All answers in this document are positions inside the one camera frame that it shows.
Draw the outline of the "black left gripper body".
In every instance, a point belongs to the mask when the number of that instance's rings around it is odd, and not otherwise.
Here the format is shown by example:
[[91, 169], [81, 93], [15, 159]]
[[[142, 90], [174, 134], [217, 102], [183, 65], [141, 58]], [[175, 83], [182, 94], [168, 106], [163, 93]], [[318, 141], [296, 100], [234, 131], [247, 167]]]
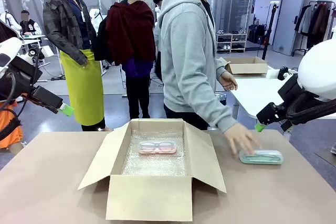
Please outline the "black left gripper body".
[[30, 100], [36, 105], [42, 106], [54, 114], [58, 113], [58, 109], [60, 109], [63, 104], [63, 99], [61, 97], [41, 86], [33, 87], [30, 94]]

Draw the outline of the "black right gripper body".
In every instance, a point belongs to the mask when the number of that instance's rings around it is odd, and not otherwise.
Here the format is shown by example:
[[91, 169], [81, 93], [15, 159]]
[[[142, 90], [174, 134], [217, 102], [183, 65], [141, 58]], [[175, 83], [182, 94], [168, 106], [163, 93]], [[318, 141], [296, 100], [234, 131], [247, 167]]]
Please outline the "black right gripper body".
[[258, 114], [258, 122], [263, 125], [269, 125], [274, 122], [280, 122], [286, 117], [286, 108], [281, 105], [268, 103]]

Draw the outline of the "person's right hand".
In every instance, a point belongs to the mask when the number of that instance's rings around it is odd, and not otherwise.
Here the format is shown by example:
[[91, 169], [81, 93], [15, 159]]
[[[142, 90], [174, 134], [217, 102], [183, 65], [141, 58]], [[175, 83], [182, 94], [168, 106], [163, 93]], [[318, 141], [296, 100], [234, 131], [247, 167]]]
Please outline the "person's right hand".
[[254, 154], [255, 147], [261, 148], [259, 139], [240, 123], [236, 123], [226, 130], [224, 136], [234, 155], [238, 153], [238, 148], [250, 155]]

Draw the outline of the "person's left hand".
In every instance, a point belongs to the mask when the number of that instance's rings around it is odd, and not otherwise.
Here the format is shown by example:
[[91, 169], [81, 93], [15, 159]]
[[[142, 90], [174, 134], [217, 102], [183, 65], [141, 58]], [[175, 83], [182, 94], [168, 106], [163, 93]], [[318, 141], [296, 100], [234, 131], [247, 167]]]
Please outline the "person's left hand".
[[238, 89], [238, 84], [231, 73], [225, 71], [221, 74], [218, 82], [224, 88], [225, 91], [233, 91]]

